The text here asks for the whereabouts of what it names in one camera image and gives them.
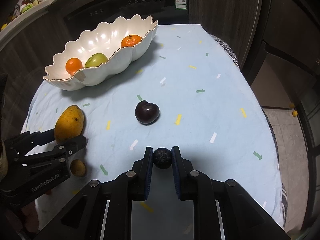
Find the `yellow mango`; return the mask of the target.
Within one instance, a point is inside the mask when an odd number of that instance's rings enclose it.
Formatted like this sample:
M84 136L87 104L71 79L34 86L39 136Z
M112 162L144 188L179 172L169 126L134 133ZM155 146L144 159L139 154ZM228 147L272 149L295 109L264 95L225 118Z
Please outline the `yellow mango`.
M84 128L84 114L77 105L69 106L58 118L54 137L58 144L63 144L74 137L81 135Z

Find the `small brown longan fruit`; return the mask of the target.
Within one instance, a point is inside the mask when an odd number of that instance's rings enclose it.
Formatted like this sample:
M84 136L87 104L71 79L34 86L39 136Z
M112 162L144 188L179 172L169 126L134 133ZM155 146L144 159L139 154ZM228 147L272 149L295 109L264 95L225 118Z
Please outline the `small brown longan fruit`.
M76 177L83 177L86 174L86 166L79 159L74 159L71 162L70 169L71 169L71 173Z

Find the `small dark round fruit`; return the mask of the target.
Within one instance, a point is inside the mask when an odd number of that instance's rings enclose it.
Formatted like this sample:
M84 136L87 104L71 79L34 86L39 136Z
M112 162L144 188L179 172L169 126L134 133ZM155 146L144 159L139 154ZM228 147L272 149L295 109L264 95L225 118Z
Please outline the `small dark round fruit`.
M152 160L157 168L165 170L172 165L172 153L167 148L158 148L153 153Z

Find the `white kitchen countertop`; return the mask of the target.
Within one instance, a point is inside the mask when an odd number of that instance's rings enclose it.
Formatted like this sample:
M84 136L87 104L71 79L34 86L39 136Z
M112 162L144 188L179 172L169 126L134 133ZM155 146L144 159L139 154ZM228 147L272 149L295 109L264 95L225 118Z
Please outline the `white kitchen countertop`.
M10 42L21 30L45 15L48 8L59 0L46 0L35 7L27 10L1 30L1 50Z

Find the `dark purple plum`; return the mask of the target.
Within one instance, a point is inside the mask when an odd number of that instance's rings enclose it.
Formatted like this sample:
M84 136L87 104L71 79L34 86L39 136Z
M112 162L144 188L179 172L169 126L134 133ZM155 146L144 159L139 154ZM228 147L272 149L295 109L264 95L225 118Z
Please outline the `dark purple plum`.
M160 115L159 107L154 103L149 103L146 100L139 102L135 109L136 119L144 125L149 125L155 122Z

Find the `small orange tangerine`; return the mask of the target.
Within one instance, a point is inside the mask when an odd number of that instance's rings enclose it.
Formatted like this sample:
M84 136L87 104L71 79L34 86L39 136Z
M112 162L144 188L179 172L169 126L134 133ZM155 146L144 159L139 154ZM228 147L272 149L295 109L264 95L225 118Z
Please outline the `small orange tangerine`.
M74 75L75 72L82 69L82 62L76 57L70 58L65 64L65 69L69 75Z

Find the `light blue patterned tablecloth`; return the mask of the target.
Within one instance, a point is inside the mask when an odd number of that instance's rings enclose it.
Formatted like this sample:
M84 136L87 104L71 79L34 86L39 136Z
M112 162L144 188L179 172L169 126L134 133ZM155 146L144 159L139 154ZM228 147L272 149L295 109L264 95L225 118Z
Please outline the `light blue patterned tablecloth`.
M149 125L135 117L139 102L159 107ZM272 132L256 97L224 49L199 25L161 25L147 52L122 73L77 91L43 82L26 131L54 127L70 105L84 111L85 178L69 178L37 199L43 228L89 180L112 180L146 147L178 146L182 157L215 180L236 180L279 224L282 183Z

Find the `green apple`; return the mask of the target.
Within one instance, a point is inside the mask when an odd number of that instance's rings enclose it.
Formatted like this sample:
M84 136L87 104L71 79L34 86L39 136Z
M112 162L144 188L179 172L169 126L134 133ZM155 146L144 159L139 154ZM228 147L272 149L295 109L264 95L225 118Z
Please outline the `green apple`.
M108 62L108 58L106 55L104 55L103 53L96 53L94 55L92 55L85 63L85 67L89 68L89 67L98 67L103 63L107 63Z

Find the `white scalloped ceramic bowl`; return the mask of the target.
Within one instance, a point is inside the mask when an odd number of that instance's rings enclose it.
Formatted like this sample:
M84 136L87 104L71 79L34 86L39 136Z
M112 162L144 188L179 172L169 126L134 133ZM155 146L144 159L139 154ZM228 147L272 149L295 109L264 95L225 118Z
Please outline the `white scalloped ceramic bowl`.
M143 19L139 14L130 19L119 16L112 23L101 22L93 30L84 30L77 40L68 41L63 52L53 56L53 64L44 68L43 79L67 91L96 86L142 57L153 41L157 27L158 22L152 16ZM73 75L67 72L69 59L76 57L85 64L96 53L104 54L108 61L98 66L83 66Z

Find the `large orange tangerine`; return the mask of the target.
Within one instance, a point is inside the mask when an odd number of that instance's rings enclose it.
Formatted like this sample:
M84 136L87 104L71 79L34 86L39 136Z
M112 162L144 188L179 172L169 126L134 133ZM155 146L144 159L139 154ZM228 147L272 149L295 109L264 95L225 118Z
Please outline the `large orange tangerine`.
M125 48L125 47L133 47L137 44L139 44L139 42L142 40L142 37L139 35L128 35L126 37L124 37L121 41L121 48Z

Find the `checkered cloth under tablecloth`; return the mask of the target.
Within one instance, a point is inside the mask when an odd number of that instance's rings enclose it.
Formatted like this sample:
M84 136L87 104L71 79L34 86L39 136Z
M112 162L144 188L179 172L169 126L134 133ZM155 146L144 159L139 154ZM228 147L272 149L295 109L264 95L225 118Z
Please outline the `checkered cloth under tablecloth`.
M232 59L234 64L237 66L237 68L240 69L238 64L238 58L235 52L231 49L231 47L224 40L216 37L215 35L211 34L210 36L224 49L224 51L228 54L228 56Z

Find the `green lidded jar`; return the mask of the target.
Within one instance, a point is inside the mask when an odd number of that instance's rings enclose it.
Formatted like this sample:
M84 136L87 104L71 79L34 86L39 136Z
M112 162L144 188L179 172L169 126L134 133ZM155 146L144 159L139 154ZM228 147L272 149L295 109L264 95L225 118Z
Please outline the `green lidded jar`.
M26 12L27 10L31 9L33 7L33 3L23 3L20 6L20 14Z

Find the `black built-in dishwasher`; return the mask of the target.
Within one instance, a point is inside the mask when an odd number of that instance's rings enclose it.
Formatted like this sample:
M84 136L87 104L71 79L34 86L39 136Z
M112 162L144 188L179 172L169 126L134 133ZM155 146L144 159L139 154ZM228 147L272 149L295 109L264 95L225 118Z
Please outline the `black built-in dishwasher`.
M84 30L93 30L100 22L112 23L122 16L152 16L160 25L189 22L188 4L178 8L176 0L76 0L66 9L63 20L76 39Z

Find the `green energy label sticker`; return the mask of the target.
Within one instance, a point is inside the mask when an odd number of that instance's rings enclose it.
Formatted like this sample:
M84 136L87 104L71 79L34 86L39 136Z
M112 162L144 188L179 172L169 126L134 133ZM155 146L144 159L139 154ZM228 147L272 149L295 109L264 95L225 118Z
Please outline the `green energy label sticker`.
M187 0L175 0L176 10L187 10Z

